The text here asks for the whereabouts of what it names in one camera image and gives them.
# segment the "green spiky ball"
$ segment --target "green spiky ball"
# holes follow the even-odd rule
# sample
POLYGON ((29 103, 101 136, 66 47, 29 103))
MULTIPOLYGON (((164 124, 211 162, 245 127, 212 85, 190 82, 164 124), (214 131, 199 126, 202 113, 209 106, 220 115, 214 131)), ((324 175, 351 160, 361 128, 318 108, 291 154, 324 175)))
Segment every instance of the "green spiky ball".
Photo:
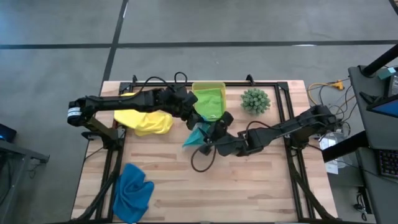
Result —
POLYGON ((243 102, 241 106, 249 114, 259 115, 270 107, 267 93, 257 88, 248 89, 241 95, 243 102))

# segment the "yellow-green container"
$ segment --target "yellow-green container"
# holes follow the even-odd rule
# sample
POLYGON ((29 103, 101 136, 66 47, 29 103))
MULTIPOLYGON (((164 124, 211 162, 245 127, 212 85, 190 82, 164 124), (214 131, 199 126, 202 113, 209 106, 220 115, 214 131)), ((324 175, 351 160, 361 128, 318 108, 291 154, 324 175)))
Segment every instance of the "yellow-green container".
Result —
POLYGON ((222 104, 222 113, 226 110, 226 97, 225 97, 225 83, 223 82, 195 82, 192 84, 192 92, 195 94, 197 90, 208 90, 208 89, 220 89, 221 90, 221 98, 223 100, 222 104))

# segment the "concrete floor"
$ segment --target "concrete floor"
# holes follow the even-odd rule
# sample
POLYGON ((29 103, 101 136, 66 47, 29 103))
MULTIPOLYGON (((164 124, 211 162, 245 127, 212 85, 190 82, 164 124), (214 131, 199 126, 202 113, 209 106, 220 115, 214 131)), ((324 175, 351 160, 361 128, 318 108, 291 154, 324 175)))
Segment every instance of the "concrete floor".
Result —
MULTIPOLYGON (((111 43, 121 3, 3 0, 0 44, 111 43)), ((389 40, 398 36, 397 19, 387 0, 131 0, 120 42, 389 40)), ((308 86, 344 79, 348 67, 367 64, 390 47, 118 49, 109 79, 135 74, 140 80, 170 80, 184 71, 191 80, 242 80, 250 73, 258 80, 299 79, 308 86)), ((16 144, 51 154, 34 179, 25 178, 15 223, 69 219, 87 141, 82 129, 67 124, 67 103, 98 94, 108 54, 109 49, 0 50, 0 123, 18 131, 16 144)), ((326 88, 323 101, 339 105, 342 94, 326 88)), ((363 130, 357 109, 349 123, 352 134, 363 130)), ((354 188, 332 180, 331 186, 339 217, 361 221, 352 208, 354 188)))

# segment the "yellow cable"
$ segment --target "yellow cable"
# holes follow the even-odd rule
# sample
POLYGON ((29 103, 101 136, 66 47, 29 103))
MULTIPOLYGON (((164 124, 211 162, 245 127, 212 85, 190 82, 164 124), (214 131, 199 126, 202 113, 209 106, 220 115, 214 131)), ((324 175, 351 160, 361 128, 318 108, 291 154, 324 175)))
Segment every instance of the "yellow cable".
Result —
POLYGON ((314 85, 328 86, 328 85, 330 85, 330 83, 312 83, 312 84, 308 87, 308 89, 307 89, 308 97, 310 98, 310 100, 311 100, 311 102, 312 102, 313 104, 317 105, 318 103, 312 98, 312 95, 311 95, 311 87, 313 87, 314 85))

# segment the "computer screen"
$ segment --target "computer screen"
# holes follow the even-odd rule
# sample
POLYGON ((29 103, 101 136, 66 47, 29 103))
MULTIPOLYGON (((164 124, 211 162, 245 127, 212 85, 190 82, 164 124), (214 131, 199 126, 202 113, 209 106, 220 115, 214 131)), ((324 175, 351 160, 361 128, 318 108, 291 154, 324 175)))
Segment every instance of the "computer screen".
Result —
POLYGON ((373 111, 398 117, 398 99, 372 108, 373 111))

